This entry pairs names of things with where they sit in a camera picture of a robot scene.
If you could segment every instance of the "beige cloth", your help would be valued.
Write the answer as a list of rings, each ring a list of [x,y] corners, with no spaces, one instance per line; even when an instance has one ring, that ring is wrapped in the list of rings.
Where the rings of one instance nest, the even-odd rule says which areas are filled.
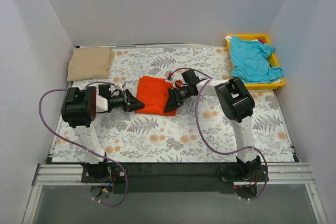
[[[108,79],[113,59],[110,47],[76,48],[69,62],[67,81]]]

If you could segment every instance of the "metal frame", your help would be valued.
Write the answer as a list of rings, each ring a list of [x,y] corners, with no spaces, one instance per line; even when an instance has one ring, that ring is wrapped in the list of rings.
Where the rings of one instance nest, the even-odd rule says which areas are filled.
[[[155,48],[155,47],[215,47],[216,45],[198,45],[198,44],[161,44],[161,45],[118,45],[110,46],[113,48]],[[289,144],[293,150],[293,143],[288,134],[288,129],[283,117],[277,96],[274,92],[276,102],[279,106],[280,116],[282,118],[285,130],[287,132],[287,137]],[[59,118],[57,129],[60,127],[61,117]],[[52,157],[54,154],[54,147],[56,144],[56,137],[53,138],[53,143],[50,148],[49,156]],[[312,205],[312,209],[316,216],[318,223],[328,223],[325,213],[322,208],[318,192],[316,190],[316,184],[312,172],[310,170],[308,163],[269,163],[269,182],[268,184],[305,184],[309,199]],[[49,165],[38,165],[37,172],[34,177],[32,191],[27,204],[25,215],[23,217],[24,224],[32,223],[37,210],[38,202],[41,196],[41,191],[43,186],[87,186],[87,185],[104,185],[104,184],[84,184],[81,182],[83,168],[79,164],[49,164]],[[236,182],[235,185],[241,185],[243,183]]]
[[[310,199],[311,206],[318,224],[328,223],[327,217],[323,211],[320,197],[316,190],[316,184],[306,184],[307,193]]]
[[[42,187],[39,185],[34,185],[32,187],[32,191],[30,192],[30,197],[28,200],[28,204],[25,210],[25,214],[23,216],[22,224],[29,224],[33,223],[36,209],[38,206],[38,202],[40,200],[41,192],[42,192]]]
[[[308,163],[269,163],[269,184],[313,184]],[[34,178],[34,185],[103,185],[84,184],[81,182],[83,167],[74,165],[39,165]]]

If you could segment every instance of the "black mounting plate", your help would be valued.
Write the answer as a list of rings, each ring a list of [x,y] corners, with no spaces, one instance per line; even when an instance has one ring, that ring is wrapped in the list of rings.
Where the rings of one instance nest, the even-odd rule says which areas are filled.
[[[221,178],[223,182],[243,182],[243,178],[240,175],[242,168],[238,163],[227,163],[220,166]],[[265,182],[266,179],[266,166],[261,165],[258,170],[255,171],[255,175],[258,176],[259,182]]]
[[[122,174],[122,170],[119,168],[119,166],[110,163],[107,164],[107,166],[111,169],[111,174],[114,174],[116,179],[115,179],[115,183],[125,183],[125,176]],[[128,168],[123,166],[124,169],[126,170],[126,173],[128,173]],[[82,179],[81,179],[82,183],[102,183],[102,181],[99,181],[98,179],[96,179],[94,176],[90,176],[88,173],[88,170],[84,167],[83,168],[83,172],[82,172]]]
[[[233,181],[224,182],[221,168],[226,169],[237,163],[121,163],[129,178],[129,193],[162,193],[162,192],[196,192],[215,191],[220,194],[234,194]],[[117,175],[114,194],[123,194],[124,178],[120,177],[120,169],[113,163],[108,164]],[[265,181],[264,166],[258,173],[258,181]],[[102,183],[86,176],[83,168],[83,183]]]

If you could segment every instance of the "yellow tray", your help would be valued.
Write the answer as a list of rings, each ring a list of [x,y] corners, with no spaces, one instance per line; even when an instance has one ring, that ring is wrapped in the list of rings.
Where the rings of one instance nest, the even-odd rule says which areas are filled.
[[[260,39],[263,42],[269,43],[270,45],[272,45],[270,39],[268,38],[268,36],[266,34],[235,34],[235,36],[237,36],[239,39],[243,39],[243,40],[254,40],[254,39]],[[226,43],[226,48],[230,54],[230,42],[227,41]],[[273,52],[271,54],[271,56],[268,58],[269,64],[271,65],[271,67],[280,67],[280,64],[278,62],[277,59],[277,55]],[[245,84],[245,86],[247,87],[247,89],[277,89],[278,87],[282,87],[283,85],[285,85],[285,79],[282,77],[282,83],[258,83],[258,84]]]

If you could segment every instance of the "floral tablecloth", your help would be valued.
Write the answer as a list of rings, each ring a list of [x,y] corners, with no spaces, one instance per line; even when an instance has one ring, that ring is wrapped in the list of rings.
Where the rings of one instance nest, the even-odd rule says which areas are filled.
[[[127,82],[135,96],[139,78],[164,78],[180,67],[192,67],[214,79],[228,79],[231,72],[225,48],[132,48],[113,49],[115,59],[109,81]],[[182,78],[181,71],[176,74]],[[97,81],[76,81],[73,87],[83,88]],[[269,162],[292,162],[290,149],[276,98],[271,90],[251,91],[256,107],[253,114],[253,134],[256,147]],[[234,162],[235,155],[221,156],[211,152],[199,137],[195,124],[195,97],[181,106],[176,116],[126,113],[114,109],[97,114],[94,121],[99,142],[106,154],[119,162]],[[201,97],[199,120],[210,145],[221,151],[235,150],[236,141],[230,121],[224,116],[217,97]],[[59,133],[78,141],[74,131],[62,122]],[[56,139],[53,162],[80,162],[85,152]]]

